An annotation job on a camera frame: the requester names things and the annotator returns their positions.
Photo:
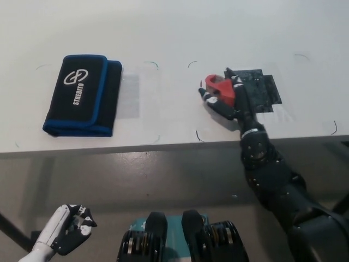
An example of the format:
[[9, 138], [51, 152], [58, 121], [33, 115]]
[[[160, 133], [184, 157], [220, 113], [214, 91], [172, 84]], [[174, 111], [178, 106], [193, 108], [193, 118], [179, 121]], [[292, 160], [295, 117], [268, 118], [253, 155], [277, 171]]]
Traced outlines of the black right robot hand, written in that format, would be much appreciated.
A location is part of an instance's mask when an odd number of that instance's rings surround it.
[[206, 77], [206, 87], [200, 87], [198, 92], [204, 103], [223, 118], [237, 120], [240, 131], [244, 134], [251, 129], [265, 132], [251, 106], [243, 80], [230, 68], [224, 71], [224, 80], [214, 82], [217, 76]]

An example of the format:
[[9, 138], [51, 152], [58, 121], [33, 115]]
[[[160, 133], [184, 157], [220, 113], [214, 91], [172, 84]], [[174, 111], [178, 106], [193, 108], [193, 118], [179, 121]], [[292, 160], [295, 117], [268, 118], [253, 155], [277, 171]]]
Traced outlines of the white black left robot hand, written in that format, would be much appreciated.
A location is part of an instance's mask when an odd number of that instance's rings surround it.
[[54, 254], [68, 255], [83, 244], [97, 224], [89, 208], [82, 205], [61, 205], [46, 223], [33, 247], [49, 260]]

